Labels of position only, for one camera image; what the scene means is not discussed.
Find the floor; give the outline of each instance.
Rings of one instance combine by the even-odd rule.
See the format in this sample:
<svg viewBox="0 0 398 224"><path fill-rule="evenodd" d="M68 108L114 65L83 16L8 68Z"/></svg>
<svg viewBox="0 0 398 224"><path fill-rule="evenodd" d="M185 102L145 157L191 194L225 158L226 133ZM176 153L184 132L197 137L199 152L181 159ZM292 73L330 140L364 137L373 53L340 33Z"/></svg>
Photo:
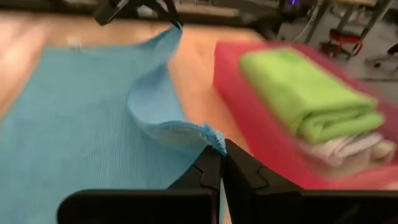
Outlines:
<svg viewBox="0 0 398 224"><path fill-rule="evenodd" d="M320 42L328 40L329 30L331 28L337 27L339 21L340 20L336 16L326 13L325 17L318 26L318 29L315 31L310 45L318 47ZM306 23L306 21L303 21L295 24L283 24L278 37L285 37L286 40L293 40L301 33L303 28L306 26ZM362 28L359 26L346 26L345 29L356 30L357 32L361 32L362 30ZM381 68L378 69L366 64L364 60L367 57L385 54L389 47L398 42L397 30L398 27L395 25L386 24L382 21L378 22L365 38L364 48L360 54L351 58L351 60L348 62L341 59L338 60L338 62L347 70L348 74L353 77L364 78L378 75L386 77L387 74L396 68L398 65L398 60L396 62L385 63ZM297 42L303 42L306 35L307 32L304 32L297 39ZM398 82L367 82L366 84L370 85L371 88L375 89L386 98L398 103Z"/></svg>

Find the green towel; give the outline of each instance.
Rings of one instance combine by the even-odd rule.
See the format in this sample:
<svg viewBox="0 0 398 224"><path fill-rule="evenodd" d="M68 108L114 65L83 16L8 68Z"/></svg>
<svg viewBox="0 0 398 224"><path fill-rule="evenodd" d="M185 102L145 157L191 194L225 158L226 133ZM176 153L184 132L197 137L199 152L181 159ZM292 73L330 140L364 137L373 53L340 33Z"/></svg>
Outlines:
<svg viewBox="0 0 398 224"><path fill-rule="evenodd" d="M290 49L248 53L239 68L262 102L309 143L371 131L384 118L377 101Z"/></svg>

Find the light blue cloth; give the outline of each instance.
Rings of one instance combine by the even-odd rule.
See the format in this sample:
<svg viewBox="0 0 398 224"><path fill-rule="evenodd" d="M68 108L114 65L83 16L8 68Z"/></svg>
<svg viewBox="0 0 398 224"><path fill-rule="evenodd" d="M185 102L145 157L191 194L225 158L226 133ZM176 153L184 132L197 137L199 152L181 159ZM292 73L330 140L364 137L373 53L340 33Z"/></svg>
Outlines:
<svg viewBox="0 0 398 224"><path fill-rule="evenodd" d="M207 144L225 153L221 135L187 122L175 94L167 62L181 34L45 49L0 126L1 224L54 224L81 189L166 189Z"/></svg>

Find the red container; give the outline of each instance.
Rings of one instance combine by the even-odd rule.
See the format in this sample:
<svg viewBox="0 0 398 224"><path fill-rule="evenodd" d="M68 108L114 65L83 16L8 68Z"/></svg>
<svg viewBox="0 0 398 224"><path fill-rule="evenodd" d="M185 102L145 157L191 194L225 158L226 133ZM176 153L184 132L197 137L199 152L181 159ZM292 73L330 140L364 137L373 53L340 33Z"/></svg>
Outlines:
<svg viewBox="0 0 398 224"><path fill-rule="evenodd" d="M261 42L219 42L216 45L213 85L227 104L254 157L305 189L380 189L381 182L371 184L375 181L366 180L380 177L384 178L383 181L387 184L398 181L398 168L394 165L383 167L378 175L358 174L355 180L351 177L353 181L350 183L346 182L346 178L331 179L314 171L296 139L279 124L239 73L238 61L245 53L281 46L287 45ZM398 142L398 133L395 132L395 127L398 128L397 107L372 94L358 81L348 78L339 66L310 47L306 45L290 47L301 51L310 58L309 60L318 63L353 88L375 96L379 100L378 110L384 113L386 119L380 132L385 139ZM398 165L397 157L394 158L393 164ZM368 183L367 187L359 186L364 182Z"/></svg>

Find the cable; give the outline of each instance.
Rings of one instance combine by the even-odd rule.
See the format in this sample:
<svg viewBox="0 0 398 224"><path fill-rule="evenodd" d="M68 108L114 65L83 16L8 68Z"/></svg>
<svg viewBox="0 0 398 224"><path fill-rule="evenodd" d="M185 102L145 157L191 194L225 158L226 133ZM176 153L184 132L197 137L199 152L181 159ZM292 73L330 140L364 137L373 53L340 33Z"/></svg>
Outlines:
<svg viewBox="0 0 398 224"><path fill-rule="evenodd" d="M292 40L292 43L296 42L296 41L304 34L304 32L308 29L308 27L310 26L310 24L311 24L312 21L314 20L316 14L318 14L318 8L319 8L319 6L316 6L316 8L312 11L312 15L311 15L311 18L310 18L309 22L307 23L307 25L305 25L305 27L304 27L304 29L301 31L301 33L300 33L298 36L296 36L296 38L294 38L294 39Z"/></svg>

